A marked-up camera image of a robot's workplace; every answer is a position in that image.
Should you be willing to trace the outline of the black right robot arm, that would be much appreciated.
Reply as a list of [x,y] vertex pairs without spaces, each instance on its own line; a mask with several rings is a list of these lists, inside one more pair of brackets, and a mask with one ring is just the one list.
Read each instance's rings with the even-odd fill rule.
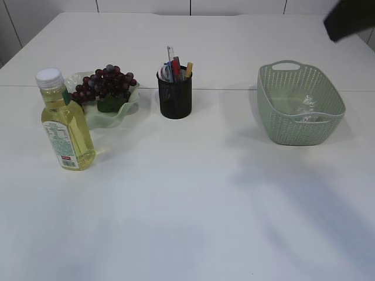
[[331,41],[374,28],[374,0],[342,0],[323,21]]

